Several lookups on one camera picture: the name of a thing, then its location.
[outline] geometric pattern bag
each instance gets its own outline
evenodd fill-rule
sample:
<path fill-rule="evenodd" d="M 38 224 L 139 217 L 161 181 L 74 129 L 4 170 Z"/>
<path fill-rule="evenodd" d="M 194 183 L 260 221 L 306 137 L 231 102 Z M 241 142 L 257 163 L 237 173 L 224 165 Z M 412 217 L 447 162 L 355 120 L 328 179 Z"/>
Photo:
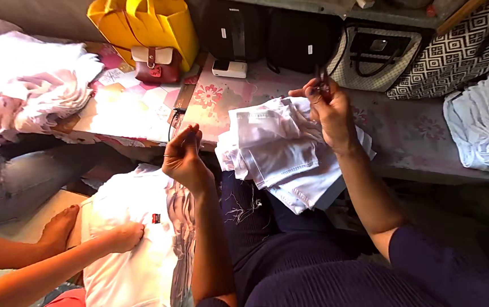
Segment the geometric pattern bag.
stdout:
<path fill-rule="evenodd" d="M 404 72 L 387 95 L 391 99 L 440 97 L 489 71 L 489 44 L 477 48 L 489 33 L 489 1 L 449 33 L 436 37 Z"/>
<path fill-rule="evenodd" d="M 412 62 L 421 45 L 418 32 L 347 25 L 327 70 L 340 86 L 385 92 Z"/>

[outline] yellow tote bag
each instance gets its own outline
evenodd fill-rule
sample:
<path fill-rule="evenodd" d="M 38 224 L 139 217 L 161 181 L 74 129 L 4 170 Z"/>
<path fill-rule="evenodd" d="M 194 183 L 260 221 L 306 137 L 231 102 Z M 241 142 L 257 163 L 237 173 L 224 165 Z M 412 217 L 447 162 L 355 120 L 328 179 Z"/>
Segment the yellow tote bag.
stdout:
<path fill-rule="evenodd" d="M 184 72 L 190 69 L 199 51 L 199 39 L 184 0 L 95 0 L 87 15 L 114 45 L 176 48 L 182 55 L 180 69 Z M 127 63 L 135 65 L 129 51 L 116 50 Z"/>

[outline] white towel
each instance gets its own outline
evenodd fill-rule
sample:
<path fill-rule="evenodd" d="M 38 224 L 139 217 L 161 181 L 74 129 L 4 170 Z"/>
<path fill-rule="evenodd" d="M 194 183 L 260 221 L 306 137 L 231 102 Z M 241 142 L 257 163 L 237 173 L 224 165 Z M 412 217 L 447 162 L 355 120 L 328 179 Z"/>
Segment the white towel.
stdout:
<path fill-rule="evenodd" d="M 489 76 L 448 95 L 444 116 L 463 166 L 489 171 Z"/>

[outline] bare foot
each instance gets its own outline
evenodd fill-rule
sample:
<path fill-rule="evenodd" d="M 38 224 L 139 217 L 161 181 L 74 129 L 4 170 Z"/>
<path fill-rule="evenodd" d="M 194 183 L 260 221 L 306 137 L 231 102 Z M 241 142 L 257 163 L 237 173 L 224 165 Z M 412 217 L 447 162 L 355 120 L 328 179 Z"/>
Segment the bare foot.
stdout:
<path fill-rule="evenodd" d="M 37 243 L 43 249 L 45 258 L 53 257 L 66 250 L 68 236 L 76 224 L 79 211 L 80 206 L 72 205 L 52 217 L 46 224 L 42 237 Z"/>

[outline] wall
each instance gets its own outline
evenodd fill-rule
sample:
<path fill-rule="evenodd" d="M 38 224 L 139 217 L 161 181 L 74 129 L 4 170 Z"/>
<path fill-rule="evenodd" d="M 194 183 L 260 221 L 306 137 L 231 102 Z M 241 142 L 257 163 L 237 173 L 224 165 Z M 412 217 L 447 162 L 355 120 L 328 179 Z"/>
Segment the wall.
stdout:
<path fill-rule="evenodd" d="M 87 18 L 93 0 L 0 0 L 0 19 L 17 24 L 26 33 L 76 40 L 104 41 Z M 194 22 L 207 0 L 187 0 Z"/>

